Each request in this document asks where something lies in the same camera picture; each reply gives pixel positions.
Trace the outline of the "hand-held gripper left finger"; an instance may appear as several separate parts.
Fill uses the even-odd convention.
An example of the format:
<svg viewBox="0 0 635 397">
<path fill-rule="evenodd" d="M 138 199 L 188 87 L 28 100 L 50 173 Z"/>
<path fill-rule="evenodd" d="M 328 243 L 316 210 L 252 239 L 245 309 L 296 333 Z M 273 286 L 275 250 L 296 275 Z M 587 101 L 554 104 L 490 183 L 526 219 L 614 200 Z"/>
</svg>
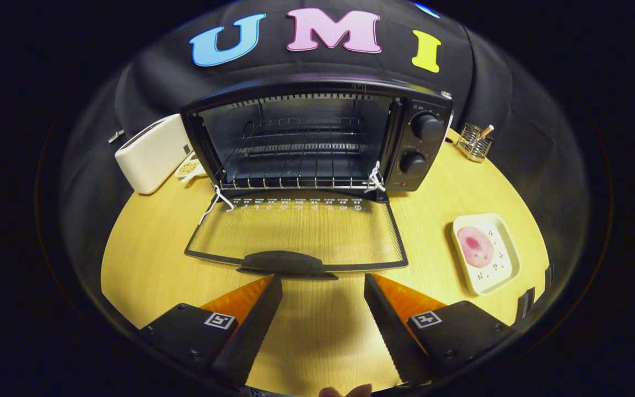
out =
<svg viewBox="0 0 635 397">
<path fill-rule="evenodd" d="M 269 275 L 199 307 L 179 303 L 139 330 L 164 357 L 221 385 L 242 387 L 282 301 Z"/>
</svg>

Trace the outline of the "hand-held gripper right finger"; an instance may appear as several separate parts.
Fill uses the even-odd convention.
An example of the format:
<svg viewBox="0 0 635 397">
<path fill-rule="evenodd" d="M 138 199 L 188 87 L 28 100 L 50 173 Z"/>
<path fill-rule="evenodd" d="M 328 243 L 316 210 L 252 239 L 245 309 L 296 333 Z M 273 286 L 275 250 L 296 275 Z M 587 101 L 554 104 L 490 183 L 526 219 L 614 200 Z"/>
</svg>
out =
<svg viewBox="0 0 635 397">
<path fill-rule="evenodd" d="M 419 386 L 472 364 L 515 335 L 468 300 L 444 304 L 375 273 L 364 299 L 400 379 Z"/>
</svg>

